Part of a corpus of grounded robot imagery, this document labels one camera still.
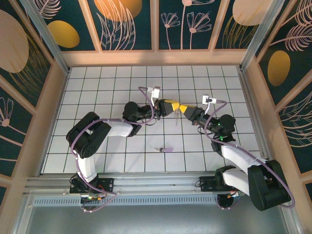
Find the leaf illustration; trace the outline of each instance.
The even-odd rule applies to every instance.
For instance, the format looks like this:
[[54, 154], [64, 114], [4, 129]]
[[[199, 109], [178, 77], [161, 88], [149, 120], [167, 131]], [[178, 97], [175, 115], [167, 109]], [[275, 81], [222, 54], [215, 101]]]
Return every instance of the leaf illustration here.
[[35, 0], [35, 4], [40, 15], [47, 20], [51, 20], [61, 8], [59, 0]]
[[300, 25], [312, 22], [312, 0], [301, 0], [295, 14], [295, 19]]

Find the flower illustration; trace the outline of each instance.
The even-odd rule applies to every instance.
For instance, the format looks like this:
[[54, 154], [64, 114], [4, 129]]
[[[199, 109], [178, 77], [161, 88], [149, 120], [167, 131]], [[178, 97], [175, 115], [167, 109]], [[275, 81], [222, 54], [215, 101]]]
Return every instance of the flower illustration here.
[[166, 13], [161, 14], [161, 20], [165, 25], [166, 33], [167, 33], [167, 42], [169, 46], [169, 50], [171, 50], [170, 43], [169, 43], [169, 36], [168, 36], [168, 28], [176, 27], [180, 25], [180, 21], [178, 20], [178, 16], [176, 13], [169, 13], [168, 15]]
[[191, 5], [205, 5], [209, 3], [213, 3], [215, 0], [182, 0], [184, 6]]
[[194, 12], [187, 14], [187, 24], [190, 28], [191, 38], [190, 38], [190, 49], [192, 49], [192, 36], [193, 33], [205, 32], [211, 30], [210, 12], [203, 14], [198, 13], [194, 18]]
[[10, 118], [13, 111], [14, 102], [8, 98], [7, 102], [0, 97], [0, 126], [7, 127], [10, 124]]

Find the yellow circle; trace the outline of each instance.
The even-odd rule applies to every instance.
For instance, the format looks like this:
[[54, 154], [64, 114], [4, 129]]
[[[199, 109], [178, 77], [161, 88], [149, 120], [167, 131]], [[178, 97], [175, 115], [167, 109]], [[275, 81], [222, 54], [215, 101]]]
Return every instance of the yellow circle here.
[[27, 35], [20, 23], [2, 10], [0, 34], [0, 67], [7, 72], [20, 72], [28, 61]]
[[270, 58], [268, 79], [273, 86], [281, 85], [287, 78], [291, 67], [291, 59], [284, 51], [276, 51]]
[[94, 0], [97, 9], [106, 18], [113, 21], [125, 21], [124, 15], [119, 2], [122, 4], [125, 12], [128, 9], [132, 17], [136, 17], [142, 9], [142, 0]]
[[56, 20], [49, 23], [48, 28], [58, 45], [73, 48], [79, 44], [79, 35], [69, 23]]
[[235, 0], [233, 18], [240, 25], [254, 26], [262, 22], [272, 0]]

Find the floral wall pattern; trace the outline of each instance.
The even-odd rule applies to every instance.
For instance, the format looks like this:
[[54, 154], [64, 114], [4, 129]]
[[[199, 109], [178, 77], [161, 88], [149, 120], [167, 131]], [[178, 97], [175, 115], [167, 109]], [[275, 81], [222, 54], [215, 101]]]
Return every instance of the floral wall pattern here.
[[51, 64], [7, 0], [0, 19], [0, 77], [36, 106]]
[[0, 88], [0, 174], [12, 175], [31, 119], [32, 115]]
[[298, 0], [259, 62], [275, 104], [312, 69], [312, 1]]
[[272, 0], [230, 0], [215, 49], [247, 49]]
[[102, 50], [151, 50], [149, 0], [88, 0]]
[[208, 49], [220, 1], [159, 1], [159, 49]]

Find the dark teal wallpaper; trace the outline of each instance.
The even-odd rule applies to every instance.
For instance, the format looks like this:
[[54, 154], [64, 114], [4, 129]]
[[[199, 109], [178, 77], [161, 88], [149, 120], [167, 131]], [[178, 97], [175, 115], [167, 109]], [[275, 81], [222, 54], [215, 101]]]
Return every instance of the dark teal wallpaper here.
[[0, 206], [1, 206], [2, 200], [4, 198], [5, 191], [6, 191], [6, 188], [0, 186]]
[[11, 176], [32, 115], [0, 88], [0, 174]]
[[312, 2], [298, 0], [259, 62], [277, 104], [312, 69]]
[[284, 1], [283, 6], [282, 6], [281, 10], [279, 11], [278, 15], [276, 16], [276, 19], [274, 20], [274, 22], [273, 22], [271, 28], [269, 29], [267, 35], [265, 36], [265, 38], [263, 39], [263, 41], [262, 41], [261, 45], [259, 46], [257, 52], [255, 53], [256, 57], [258, 57], [260, 51], [262, 50], [264, 44], [266, 43], [268, 37], [270, 36], [270, 34], [271, 34], [271, 32], [272, 32], [272, 30], [275, 28], [276, 23], [278, 22], [279, 18], [280, 18], [281, 15], [283, 14], [283, 12], [284, 12], [286, 6], [288, 5], [289, 1], [290, 1], [290, 0], [285, 0], [285, 1]]
[[300, 172], [312, 170], [312, 83], [279, 116]]
[[0, 75], [36, 106], [51, 64], [8, 0], [0, 19]]
[[230, 0], [215, 49], [247, 49], [270, 1]]
[[220, 1], [159, 1], [159, 49], [208, 49]]
[[88, 0], [102, 50], [151, 50], [149, 0]]

